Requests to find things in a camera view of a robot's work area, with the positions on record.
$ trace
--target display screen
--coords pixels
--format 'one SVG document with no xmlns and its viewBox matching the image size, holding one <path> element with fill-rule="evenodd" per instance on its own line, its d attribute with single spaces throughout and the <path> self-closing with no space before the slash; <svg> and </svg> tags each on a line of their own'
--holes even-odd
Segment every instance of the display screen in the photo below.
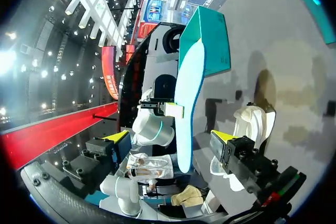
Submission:
<svg viewBox="0 0 336 224">
<path fill-rule="evenodd" d="M 147 7 L 149 22 L 159 22 L 161 20 L 162 0 L 150 0 Z"/>
</svg>

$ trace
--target ceiling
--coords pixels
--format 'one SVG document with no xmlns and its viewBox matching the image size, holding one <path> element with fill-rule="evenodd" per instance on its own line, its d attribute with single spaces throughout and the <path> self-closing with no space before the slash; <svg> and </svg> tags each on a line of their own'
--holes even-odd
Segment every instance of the ceiling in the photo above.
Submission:
<svg viewBox="0 0 336 224">
<path fill-rule="evenodd" d="M 118 24 L 123 10 L 113 9 L 127 0 L 107 1 Z M 79 29 L 85 9 L 79 4 L 68 16 L 70 2 L 20 0 L 0 30 L 2 130 L 112 101 L 101 79 L 101 32 L 89 38 L 92 19 Z"/>
</svg>

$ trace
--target person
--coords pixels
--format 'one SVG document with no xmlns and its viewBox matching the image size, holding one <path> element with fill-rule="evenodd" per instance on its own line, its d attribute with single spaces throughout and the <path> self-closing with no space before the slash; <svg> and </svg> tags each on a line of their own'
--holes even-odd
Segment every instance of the person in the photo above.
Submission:
<svg viewBox="0 0 336 224">
<path fill-rule="evenodd" d="M 183 173 L 179 169 L 176 153 L 155 157 L 148 156 L 146 153 L 131 154 L 128 157 L 126 169 L 126 177 L 149 184 L 149 187 L 146 188 L 147 192 L 155 189 L 155 184 L 158 182 L 157 178 L 178 178 L 194 173 L 193 167 L 187 173 Z"/>
</svg>

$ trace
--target gray wall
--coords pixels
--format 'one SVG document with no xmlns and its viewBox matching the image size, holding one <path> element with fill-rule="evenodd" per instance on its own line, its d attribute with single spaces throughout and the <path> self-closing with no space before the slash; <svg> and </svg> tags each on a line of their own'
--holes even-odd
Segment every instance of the gray wall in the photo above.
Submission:
<svg viewBox="0 0 336 224">
<path fill-rule="evenodd" d="M 334 153 L 335 118 L 324 113 L 327 102 L 336 100 L 336 46 L 323 42 L 302 0 L 227 0 L 219 11 L 226 19 L 232 69 L 204 80 L 194 129 L 204 131 L 207 98 L 227 99 L 217 105 L 215 126 L 227 133 L 233 133 L 236 109 L 266 98 L 277 111 L 266 156 L 279 160 L 280 171 L 294 166 L 307 175 L 291 201 L 293 213 Z M 236 90 L 243 91 L 239 101 Z"/>
</svg>

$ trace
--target table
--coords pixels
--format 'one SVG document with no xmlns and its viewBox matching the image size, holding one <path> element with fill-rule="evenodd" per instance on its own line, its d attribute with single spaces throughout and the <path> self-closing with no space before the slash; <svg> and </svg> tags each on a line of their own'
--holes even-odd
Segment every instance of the table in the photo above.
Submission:
<svg viewBox="0 0 336 224">
<path fill-rule="evenodd" d="M 205 72 L 205 48 L 196 42 L 188 50 L 177 75 L 174 102 L 184 107 L 183 118 L 175 118 L 178 167 L 187 173 L 192 164 L 193 114 Z"/>
</svg>

